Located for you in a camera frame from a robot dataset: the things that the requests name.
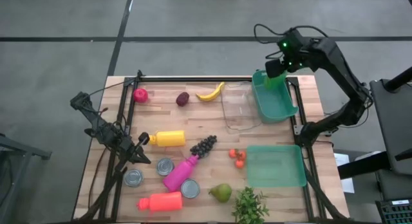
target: green leafy plant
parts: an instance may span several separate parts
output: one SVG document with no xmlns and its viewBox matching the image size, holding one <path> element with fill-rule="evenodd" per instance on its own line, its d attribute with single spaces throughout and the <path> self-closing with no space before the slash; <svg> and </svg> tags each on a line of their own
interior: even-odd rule
<svg viewBox="0 0 412 224">
<path fill-rule="evenodd" d="M 254 189 L 245 187 L 236 197 L 234 212 L 235 222 L 239 224 L 261 224 L 265 220 L 263 216 L 269 216 L 269 210 L 261 201 L 266 196 L 262 192 L 254 194 Z"/>
</svg>

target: green tray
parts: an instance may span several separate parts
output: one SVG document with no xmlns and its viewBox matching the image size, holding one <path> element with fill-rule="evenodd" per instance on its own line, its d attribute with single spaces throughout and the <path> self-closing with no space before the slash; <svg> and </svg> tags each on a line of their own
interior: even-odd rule
<svg viewBox="0 0 412 224">
<path fill-rule="evenodd" d="M 247 147 L 247 181 L 252 187 L 303 187 L 306 175 L 297 145 Z"/>
<path fill-rule="evenodd" d="M 252 91 L 257 110 L 263 123 L 282 122 L 296 114 L 295 107 L 285 84 L 286 75 L 268 79 L 266 71 L 260 70 L 252 76 Z"/>
</svg>

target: tin can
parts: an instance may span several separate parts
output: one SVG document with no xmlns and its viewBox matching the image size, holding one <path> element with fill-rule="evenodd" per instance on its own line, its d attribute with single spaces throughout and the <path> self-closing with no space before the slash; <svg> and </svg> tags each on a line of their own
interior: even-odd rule
<svg viewBox="0 0 412 224">
<path fill-rule="evenodd" d="M 186 179 L 180 187 L 180 192 L 185 198 L 195 198 L 200 193 L 200 186 L 195 180 Z"/>
<path fill-rule="evenodd" d="M 124 175 L 124 183 L 129 187 L 138 187 L 143 179 L 143 173 L 138 169 L 129 170 Z"/>
<path fill-rule="evenodd" d="M 174 169 L 174 164 L 171 159 L 163 158 L 157 163 L 157 173 L 160 176 L 167 176 Z"/>
</svg>

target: yellow plastic bottle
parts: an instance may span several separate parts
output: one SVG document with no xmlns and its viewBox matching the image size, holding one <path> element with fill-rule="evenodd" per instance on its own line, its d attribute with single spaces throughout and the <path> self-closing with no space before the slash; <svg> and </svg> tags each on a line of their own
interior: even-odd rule
<svg viewBox="0 0 412 224">
<path fill-rule="evenodd" d="M 156 135 L 149 135 L 149 143 L 159 147 L 175 147 L 186 144 L 185 131 L 159 131 Z"/>
</svg>

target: yellow banana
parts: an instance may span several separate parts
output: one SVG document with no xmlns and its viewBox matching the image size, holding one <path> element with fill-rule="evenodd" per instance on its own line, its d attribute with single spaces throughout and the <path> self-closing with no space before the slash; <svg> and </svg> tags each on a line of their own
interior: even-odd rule
<svg viewBox="0 0 412 224">
<path fill-rule="evenodd" d="M 219 86 L 211 94 L 208 94 L 208 95 L 196 94 L 196 96 L 198 97 L 198 99 L 204 102 L 212 101 L 220 95 L 220 91 L 222 90 L 224 85 L 225 85 L 225 82 L 220 82 Z"/>
</svg>

